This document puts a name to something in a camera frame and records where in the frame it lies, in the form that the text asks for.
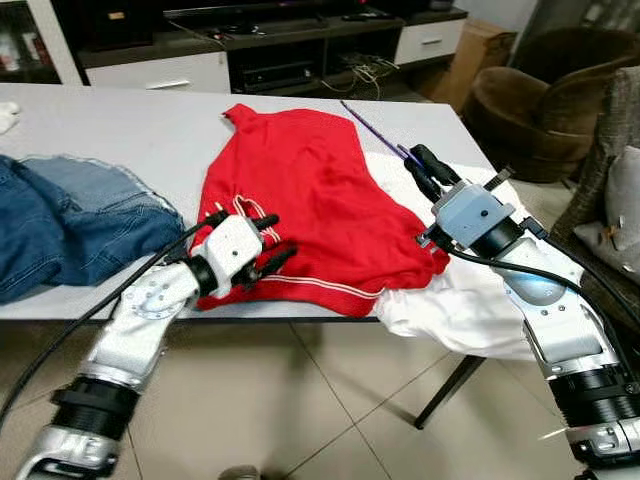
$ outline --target white drawer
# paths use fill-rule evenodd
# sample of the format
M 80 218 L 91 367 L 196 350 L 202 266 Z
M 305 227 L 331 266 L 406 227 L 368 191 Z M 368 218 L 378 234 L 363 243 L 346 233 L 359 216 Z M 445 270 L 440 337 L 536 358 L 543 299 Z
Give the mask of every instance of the white drawer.
M 416 62 L 455 53 L 464 20 L 404 27 L 396 49 L 395 63 Z
M 87 76 L 96 87 L 230 92 L 226 52 L 88 68 Z

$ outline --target red shirt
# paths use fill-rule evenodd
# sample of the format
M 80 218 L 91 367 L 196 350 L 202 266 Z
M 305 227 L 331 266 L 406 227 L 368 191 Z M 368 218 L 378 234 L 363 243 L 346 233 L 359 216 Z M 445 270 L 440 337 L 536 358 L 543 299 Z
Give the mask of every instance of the red shirt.
M 198 220 L 218 209 L 280 222 L 263 232 L 267 245 L 297 245 L 276 275 L 250 290 L 198 306 L 252 300 L 298 300 L 354 317 L 369 314 L 385 288 L 423 288 L 448 256 L 421 249 L 424 225 L 369 175 L 353 123 L 314 110 L 258 114 L 236 105 L 226 116 L 236 133 L 211 164 Z M 202 229 L 194 245 L 210 229 Z

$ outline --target tile floor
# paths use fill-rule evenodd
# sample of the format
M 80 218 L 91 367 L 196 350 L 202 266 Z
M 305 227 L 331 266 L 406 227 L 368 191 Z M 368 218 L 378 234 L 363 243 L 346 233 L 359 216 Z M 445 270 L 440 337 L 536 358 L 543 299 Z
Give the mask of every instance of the tile floor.
M 570 194 L 515 182 L 545 225 Z M 0 325 L 0 399 L 59 326 Z M 57 352 L 0 439 L 12 478 L 96 327 Z M 114 478 L 214 480 L 255 464 L 269 479 L 568 479 L 580 468 L 537 367 L 488 360 L 423 431 L 410 425 L 462 358 L 379 324 L 176 325 L 123 440 Z

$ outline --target denim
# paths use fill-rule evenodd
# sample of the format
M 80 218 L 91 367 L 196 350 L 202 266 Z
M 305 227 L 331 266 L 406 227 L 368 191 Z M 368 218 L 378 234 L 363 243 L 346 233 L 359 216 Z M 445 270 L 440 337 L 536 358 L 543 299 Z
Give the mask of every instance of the denim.
M 95 285 L 183 230 L 175 209 L 121 167 L 0 155 L 0 303 L 40 284 Z

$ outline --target white table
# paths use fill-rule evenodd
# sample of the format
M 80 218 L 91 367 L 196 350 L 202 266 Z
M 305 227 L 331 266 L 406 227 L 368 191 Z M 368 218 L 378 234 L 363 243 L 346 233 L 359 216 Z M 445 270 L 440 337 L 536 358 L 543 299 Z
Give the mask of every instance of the white table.
M 0 136 L 0 152 L 14 158 L 67 153 L 124 165 L 195 222 L 207 167 L 233 134 L 221 117 L 236 103 L 258 112 L 311 108 L 350 117 L 337 100 L 149 92 L 58 85 L 0 84 L 0 101 L 22 108 L 20 123 Z M 443 161 L 491 168 L 448 105 L 353 101 L 381 132 L 406 146 L 426 144 Z M 388 153 L 357 124 L 364 151 Z M 117 286 L 140 262 L 97 287 L 39 288 L 0 306 L 0 320 L 75 319 Z M 96 316 L 106 318 L 104 310 Z M 186 311 L 184 318 L 304 318 L 340 320 L 325 308 L 299 302 L 255 302 Z

